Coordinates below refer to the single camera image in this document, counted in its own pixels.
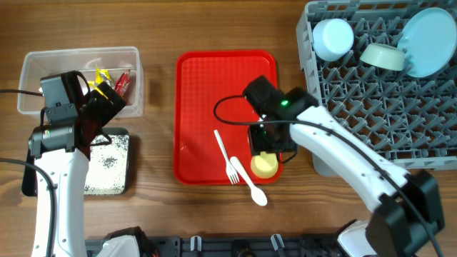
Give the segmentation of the red snack wrapper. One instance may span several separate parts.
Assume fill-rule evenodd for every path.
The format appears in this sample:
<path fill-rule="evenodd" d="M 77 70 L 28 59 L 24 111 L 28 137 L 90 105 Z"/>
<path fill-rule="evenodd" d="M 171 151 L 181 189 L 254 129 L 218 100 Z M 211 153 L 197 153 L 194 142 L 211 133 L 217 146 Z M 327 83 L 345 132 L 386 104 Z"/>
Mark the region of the red snack wrapper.
<path fill-rule="evenodd" d="M 122 73 L 122 75 L 118 78 L 118 80 L 115 83 L 115 92 L 123 98 L 127 90 L 129 89 L 131 81 L 131 70 Z"/>

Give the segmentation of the yellow upturned cup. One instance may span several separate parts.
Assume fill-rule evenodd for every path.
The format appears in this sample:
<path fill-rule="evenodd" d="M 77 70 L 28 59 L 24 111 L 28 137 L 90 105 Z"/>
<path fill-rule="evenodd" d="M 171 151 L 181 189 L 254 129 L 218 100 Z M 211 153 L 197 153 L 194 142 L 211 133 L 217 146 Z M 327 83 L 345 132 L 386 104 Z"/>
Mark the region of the yellow upturned cup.
<path fill-rule="evenodd" d="M 279 162 L 274 153 L 261 152 L 251 159 L 251 170 L 259 178 L 272 178 L 278 171 Z"/>

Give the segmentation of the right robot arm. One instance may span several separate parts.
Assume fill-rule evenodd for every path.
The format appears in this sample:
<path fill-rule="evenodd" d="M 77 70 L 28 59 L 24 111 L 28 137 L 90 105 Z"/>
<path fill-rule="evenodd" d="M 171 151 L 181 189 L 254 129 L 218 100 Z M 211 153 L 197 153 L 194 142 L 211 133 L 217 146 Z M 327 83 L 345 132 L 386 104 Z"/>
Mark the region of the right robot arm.
<path fill-rule="evenodd" d="M 287 94 L 260 76 L 243 96 L 261 117 L 264 133 L 273 141 L 291 139 L 319 157 L 360 196 L 372 213 L 355 237 L 338 237 L 352 256 L 414 256 L 432 243 L 443 252 L 436 234 L 444 227 L 436 179 L 427 171 L 411 174 L 377 154 L 349 133 L 312 95 L 300 88 Z"/>

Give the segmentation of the white plastic spoon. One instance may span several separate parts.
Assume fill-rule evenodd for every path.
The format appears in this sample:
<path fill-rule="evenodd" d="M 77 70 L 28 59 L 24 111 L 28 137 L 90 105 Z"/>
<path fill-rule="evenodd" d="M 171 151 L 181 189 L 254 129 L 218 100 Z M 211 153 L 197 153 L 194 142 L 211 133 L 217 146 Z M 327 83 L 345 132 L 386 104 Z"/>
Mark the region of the white plastic spoon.
<path fill-rule="evenodd" d="M 253 181 L 247 174 L 245 168 L 243 167 L 243 165 L 241 164 L 239 159 L 235 156 L 232 156 L 230 158 L 230 162 L 231 162 L 231 165 L 237 171 L 237 173 L 242 177 L 242 179 L 246 182 L 246 184 L 250 188 L 251 197 L 252 197 L 253 201 L 259 206 L 266 206 L 268 203 L 266 194 L 253 183 Z"/>

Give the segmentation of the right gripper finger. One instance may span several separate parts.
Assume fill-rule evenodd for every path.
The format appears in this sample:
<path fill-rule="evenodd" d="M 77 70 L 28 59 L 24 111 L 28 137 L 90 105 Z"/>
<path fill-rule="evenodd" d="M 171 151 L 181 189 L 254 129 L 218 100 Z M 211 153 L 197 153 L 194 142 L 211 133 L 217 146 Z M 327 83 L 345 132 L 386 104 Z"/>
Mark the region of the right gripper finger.
<path fill-rule="evenodd" d="M 275 153 L 297 152 L 298 146 L 291 138 L 288 138 L 288 139 L 276 141 L 273 144 L 273 151 Z"/>
<path fill-rule="evenodd" d="M 260 126 L 249 126 L 248 142 L 252 156 L 258 156 L 262 152 L 274 153 L 273 139 Z"/>

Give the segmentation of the white plastic fork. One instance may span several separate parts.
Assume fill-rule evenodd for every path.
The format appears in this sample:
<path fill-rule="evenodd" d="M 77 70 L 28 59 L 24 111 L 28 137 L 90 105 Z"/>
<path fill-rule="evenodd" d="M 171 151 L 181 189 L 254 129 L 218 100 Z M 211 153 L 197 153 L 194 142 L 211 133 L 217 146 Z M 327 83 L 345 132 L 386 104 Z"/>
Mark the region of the white plastic fork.
<path fill-rule="evenodd" d="M 238 173 L 229 160 L 229 156 L 226 152 L 222 138 L 217 130 L 214 130 L 214 135 L 216 137 L 217 143 L 226 162 L 226 175 L 231 184 L 237 184 L 239 182 Z"/>

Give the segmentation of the light blue bowl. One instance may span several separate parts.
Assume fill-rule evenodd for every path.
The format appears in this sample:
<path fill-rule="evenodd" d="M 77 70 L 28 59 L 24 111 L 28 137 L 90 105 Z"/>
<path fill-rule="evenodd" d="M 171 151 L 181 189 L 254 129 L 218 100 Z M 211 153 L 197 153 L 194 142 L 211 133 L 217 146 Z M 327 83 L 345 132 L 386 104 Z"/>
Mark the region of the light blue bowl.
<path fill-rule="evenodd" d="M 353 46 L 354 32 L 343 19 L 320 21 L 312 31 L 313 49 L 324 61 L 336 61 Z"/>

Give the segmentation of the light blue plate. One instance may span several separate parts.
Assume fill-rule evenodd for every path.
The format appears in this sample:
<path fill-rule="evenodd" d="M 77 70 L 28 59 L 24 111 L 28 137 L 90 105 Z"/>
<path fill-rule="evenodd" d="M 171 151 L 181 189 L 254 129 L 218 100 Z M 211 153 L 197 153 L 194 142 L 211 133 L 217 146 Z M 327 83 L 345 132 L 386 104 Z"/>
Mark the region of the light blue plate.
<path fill-rule="evenodd" d="M 404 69 L 422 78 L 441 70 L 456 50 L 456 22 L 444 9 L 424 9 L 404 26 L 397 48 L 405 51 Z"/>

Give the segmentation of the green bowl with rice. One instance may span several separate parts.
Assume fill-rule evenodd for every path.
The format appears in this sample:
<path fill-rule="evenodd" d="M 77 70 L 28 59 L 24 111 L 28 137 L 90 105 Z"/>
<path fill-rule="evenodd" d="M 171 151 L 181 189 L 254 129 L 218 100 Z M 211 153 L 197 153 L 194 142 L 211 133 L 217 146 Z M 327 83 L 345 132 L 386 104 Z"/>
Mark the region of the green bowl with rice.
<path fill-rule="evenodd" d="M 405 53 L 386 44 L 369 44 L 361 54 L 360 61 L 382 69 L 402 71 Z"/>

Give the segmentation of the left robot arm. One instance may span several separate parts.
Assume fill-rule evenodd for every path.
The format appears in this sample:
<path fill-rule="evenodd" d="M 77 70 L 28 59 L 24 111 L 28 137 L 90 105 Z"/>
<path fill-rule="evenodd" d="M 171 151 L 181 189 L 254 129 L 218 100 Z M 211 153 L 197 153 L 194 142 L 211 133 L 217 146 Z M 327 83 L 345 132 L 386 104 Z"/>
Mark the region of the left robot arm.
<path fill-rule="evenodd" d="M 40 124 L 29 138 L 29 153 L 38 168 L 35 244 L 45 240 L 44 251 L 33 256 L 85 256 L 84 186 L 94 139 L 111 137 L 103 127 L 126 102 L 107 84 L 91 89 L 80 71 L 43 77 L 40 80 L 45 106 Z"/>

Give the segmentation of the yellow foil wrapper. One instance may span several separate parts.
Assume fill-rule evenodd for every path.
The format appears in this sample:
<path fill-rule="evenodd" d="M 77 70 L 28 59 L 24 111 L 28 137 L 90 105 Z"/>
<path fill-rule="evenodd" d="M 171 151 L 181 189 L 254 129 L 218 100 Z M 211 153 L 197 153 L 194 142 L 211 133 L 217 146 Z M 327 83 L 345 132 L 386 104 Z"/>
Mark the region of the yellow foil wrapper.
<path fill-rule="evenodd" d="M 96 69 L 96 78 L 94 81 L 88 81 L 90 89 L 95 89 L 99 84 L 106 82 L 110 87 L 113 86 L 113 81 L 108 69 Z"/>

